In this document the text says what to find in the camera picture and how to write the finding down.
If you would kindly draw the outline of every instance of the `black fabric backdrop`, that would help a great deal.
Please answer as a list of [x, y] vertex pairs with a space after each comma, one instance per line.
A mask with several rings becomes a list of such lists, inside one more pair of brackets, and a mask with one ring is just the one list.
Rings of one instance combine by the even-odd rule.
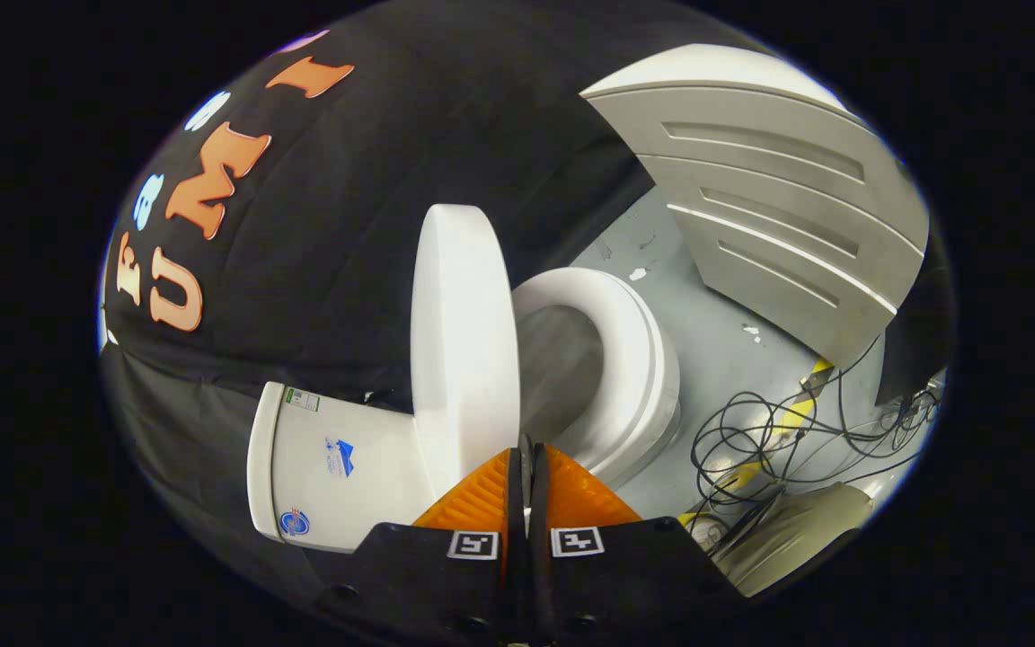
[[[411, 410], [410, 295], [428, 206], [483, 209], [513, 286], [568, 265], [653, 185], [579, 92], [687, 42], [767, 52], [668, 3], [464, 0], [439, 10], [394, 0], [329, 27], [226, 85], [229, 102], [201, 133], [184, 131], [181, 115], [132, 180], [112, 265], [130, 232], [148, 292], [149, 259], [161, 246], [201, 285], [202, 320], [193, 332], [155, 323], [145, 300], [136, 307], [110, 280], [107, 326], [124, 351], [242, 392], [279, 380], [343, 399], [384, 391], [389, 405]], [[354, 70], [316, 98], [293, 86], [264, 89], [310, 55]], [[199, 148], [221, 121], [274, 139], [235, 180], [221, 228], [206, 241], [189, 222], [161, 214], [178, 181], [202, 172]], [[166, 183], [139, 232], [128, 214], [151, 174]], [[156, 284], [185, 302], [173, 284]]]

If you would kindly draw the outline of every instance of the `white toilet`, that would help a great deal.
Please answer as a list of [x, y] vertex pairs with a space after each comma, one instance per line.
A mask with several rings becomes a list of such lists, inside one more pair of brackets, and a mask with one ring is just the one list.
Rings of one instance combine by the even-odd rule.
[[[519, 329], [527, 350], [545, 348], [560, 335], [535, 324], [563, 311], [591, 323], [584, 345], [599, 349], [599, 363], [584, 376], [538, 372], [519, 356]], [[250, 517], [270, 539], [352, 552], [374, 525], [413, 523], [486, 460], [516, 446], [523, 420], [538, 427], [527, 429], [534, 439], [616, 487], [672, 438], [678, 381], [672, 345], [627, 284], [570, 267], [534, 275], [510, 296], [485, 214], [434, 205], [414, 270], [414, 414], [269, 382], [249, 439]], [[559, 406], [557, 419], [538, 417], [535, 406], [523, 410], [523, 390], [542, 393], [542, 412], [571, 393], [572, 411], [563, 418]], [[548, 391], [557, 394], [546, 399]]]

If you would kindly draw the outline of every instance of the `white object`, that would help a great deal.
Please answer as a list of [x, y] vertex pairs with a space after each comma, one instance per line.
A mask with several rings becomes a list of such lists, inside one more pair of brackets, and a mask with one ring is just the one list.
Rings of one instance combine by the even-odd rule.
[[706, 286], [838, 367], [887, 326], [928, 210], [829, 90], [766, 54], [687, 45], [581, 94], [661, 188]]
[[411, 524], [518, 439], [513, 305], [480, 209], [434, 205], [414, 270], [414, 415], [269, 382], [247, 455], [255, 528], [276, 541], [350, 552], [382, 521]]
[[[562, 267], [534, 275], [513, 292], [514, 319], [567, 306], [580, 311], [600, 336], [603, 363], [591, 401], [550, 445], [586, 467], [608, 487], [624, 483], [656, 458], [677, 431], [678, 356], [641, 296], [616, 275]], [[529, 376], [522, 376], [523, 386]], [[568, 381], [567, 377], [545, 377]], [[578, 388], [551, 384], [548, 391]]]

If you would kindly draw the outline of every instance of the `toilet tank label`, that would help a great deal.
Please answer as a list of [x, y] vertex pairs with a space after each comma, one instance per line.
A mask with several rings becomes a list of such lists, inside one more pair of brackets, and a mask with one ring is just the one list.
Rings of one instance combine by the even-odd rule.
[[339, 479], [349, 478], [353, 474], [354, 463], [351, 459], [354, 446], [344, 439], [325, 439], [325, 470]]
[[287, 405], [301, 406], [302, 409], [317, 411], [317, 406], [322, 399], [317, 394], [300, 391], [298, 389], [287, 389]]

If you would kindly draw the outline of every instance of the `concrete floor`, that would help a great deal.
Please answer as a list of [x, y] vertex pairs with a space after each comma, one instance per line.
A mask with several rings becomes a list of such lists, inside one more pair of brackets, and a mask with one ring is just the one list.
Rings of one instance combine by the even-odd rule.
[[[682, 410], [678, 433], [656, 460], [618, 488], [616, 494], [645, 519], [690, 511], [703, 500], [698, 492], [698, 472], [690, 461], [690, 449], [694, 435], [706, 419], [739, 391], [755, 391], [772, 402], [800, 391], [800, 381], [809, 376], [819, 357], [768, 321], [705, 287], [682, 242], [678, 226], [655, 187], [600, 234], [571, 265], [609, 271], [629, 283], [677, 346], [681, 365], [681, 393], [678, 398]], [[888, 408], [875, 406], [883, 353], [882, 336], [865, 359], [842, 380], [842, 403], [850, 430], [863, 434], [880, 433], [878, 420], [889, 412]], [[818, 398], [816, 414], [819, 420], [829, 425], [841, 424], [837, 412], [836, 382], [827, 385]], [[743, 406], [731, 410], [726, 422], [738, 427], [761, 425], [767, 415], [766, 410], [759, 406]], [[780, 414], [776, 415], [776, 421], [780, 421]], [[857, 467], [836, 478], [829, 476], [850, 466], [859, 459], [859, 454], [850, 449], [845, 439], [814, 431], [798, 445], [790, 475], [795, 479], [821, 479], [821, 482], [793, 483], [788, 491], [808, 492], [891, 466], [919, 450], [931, 427], [930, 422], [921, 425], [916, 431], [917, 438], [895, 455], [862, 460]], [[715, 439], [703, 441], [703, 449], [707, 449]], [[891, 440], [891, 437], [885, 439], [875, 453], [892, 451]], [[734, 445], [744, 446], [743, 443], [739, 439]], [[871, 443], [859, 443], [859, 446], [862, 450], [874, 447]], [[746, 455], [721, 446], [706, 465], [714, 468], [737, 466], [746, 462]], [[789, 450], [774, 453], [771, 459], [773, 471], [779, 473], [788, 459]], [[917, 462], [919, 460], [912, 460], [904, 466], [851, 484], [875, 497], [876, 510], [880, 510]], [[740, 494], [760, 487], [760, 479], [763, 478], [767, 476], [755, 476], [750, 487], [739, 491]], [[715, 512], [732, 523], [747, 507], [748, 504], [727, 505], [716, 508]]]

